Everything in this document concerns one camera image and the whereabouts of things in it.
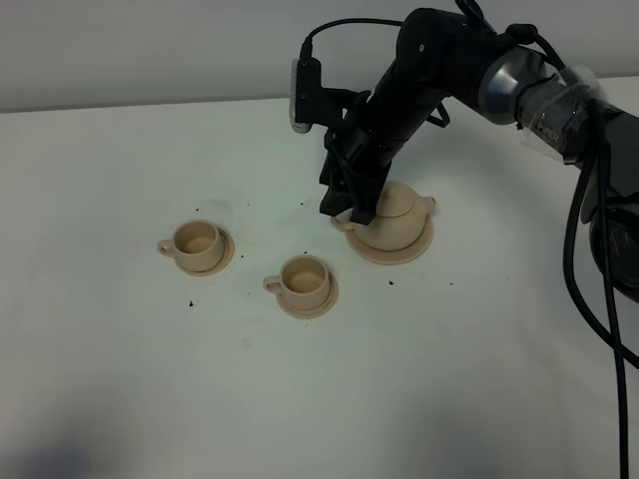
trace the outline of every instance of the white tabletop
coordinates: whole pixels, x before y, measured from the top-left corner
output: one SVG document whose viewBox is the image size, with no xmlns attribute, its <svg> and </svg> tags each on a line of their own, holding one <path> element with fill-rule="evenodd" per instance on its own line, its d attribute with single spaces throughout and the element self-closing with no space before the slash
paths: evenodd
<svg viewBox="0 0 639 479">
<path fill-rule="evenodd" d="M 603 85 L 639 114 L 639 78 Z M 286 100 L 0 117 L 0 476 L 614 477 L 612 351 L 561 272 L 578 172 L 446 106 L 390 173 L 437 200 L 401 266 L 319 214 L 324 130 L 294 134 Z M 210 277 L 156 252 L 196 218 L 237 247 Z M 305 251 L 340 288 L 310 321 L 262 287 Z M 576 262 L 605 321 L 587 228 Z M 639 350 L 639 306 L 619 311 Z"/>
</svg>

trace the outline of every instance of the teapot lid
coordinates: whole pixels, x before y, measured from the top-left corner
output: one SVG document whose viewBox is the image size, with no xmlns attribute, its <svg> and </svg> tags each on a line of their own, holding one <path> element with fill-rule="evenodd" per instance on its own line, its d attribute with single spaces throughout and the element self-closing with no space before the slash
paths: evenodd
<svg viewBox="0 0 639 479">
<path fill-rule="evenodd" d="M 408 185 L 386 182 L 377 201 L 377 215 L 387 218 L 405 215 L 414 205 L 416 196 Z"/>
</svg>

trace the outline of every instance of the robotic arm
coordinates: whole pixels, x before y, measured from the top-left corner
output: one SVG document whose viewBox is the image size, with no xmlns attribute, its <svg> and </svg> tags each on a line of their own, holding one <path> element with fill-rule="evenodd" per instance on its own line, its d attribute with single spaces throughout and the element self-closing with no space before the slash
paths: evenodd
<svg viewBox="0 0 639 479">
<path fill-rule="evenodd" d="M 327 127 L 319 182 L 328 190 L 321 213 L 336 216 L 352 209 L 353 222 L 369 224 L 393 157 L 424 122 L 448 125 L 441 102 L 451 96 L 496 125 L 529 128 L 566 164 L 583 167 L 594 135 L 591 88 L 565 68 L 532 25 L 511 25 L 498 35 L 472 0 L 457 5 L 463 14 L 422 8 L 399 23 L 396 58 L 372 95 L 322 87 L 311 43 L 321 29 L 303 43 L 294 61 L 290 113 L 298 133 L 312 124 Z M 526 47 L 532 43 L 545 54 Z M 547 65 L 559 74 L 548 75 Z M 613 283 L 639 301 L 639 119 L 608 104 L 602 117 L 610 145 L 606 209 Z M 591 248 L 602 268 L 598 205 L 593 174 L 581 220 L 591 224 Z"/>
</svg>

